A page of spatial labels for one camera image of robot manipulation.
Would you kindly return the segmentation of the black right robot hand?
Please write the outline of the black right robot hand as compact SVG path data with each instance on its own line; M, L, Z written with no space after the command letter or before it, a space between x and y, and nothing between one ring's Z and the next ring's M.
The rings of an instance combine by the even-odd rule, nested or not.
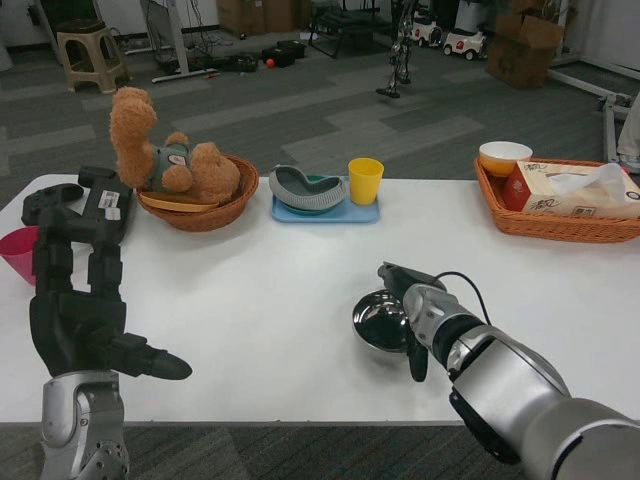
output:
M401 304L404 304L404 296L414 284L425 284L447 291L444 284L436 277L389 262L384 262L378 268L377 275L383 280L389 293ZM403 311L407 317L403 329L411 376L416 382L424 382L428 372L429 351L416 340L409 319L409 308L404 307Z

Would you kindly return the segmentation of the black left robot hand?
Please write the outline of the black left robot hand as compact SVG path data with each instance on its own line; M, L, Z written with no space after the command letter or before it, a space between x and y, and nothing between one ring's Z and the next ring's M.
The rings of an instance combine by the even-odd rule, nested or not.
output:
M191 366L170 352L127 333L127 305L120 295L121 249L108 223L90 230L87 292L71 281L72 243L77 232L60 208L40 215L33 252L35 296L29 306L32 341L53 377L89 370L117 371L132 377L184 380Z

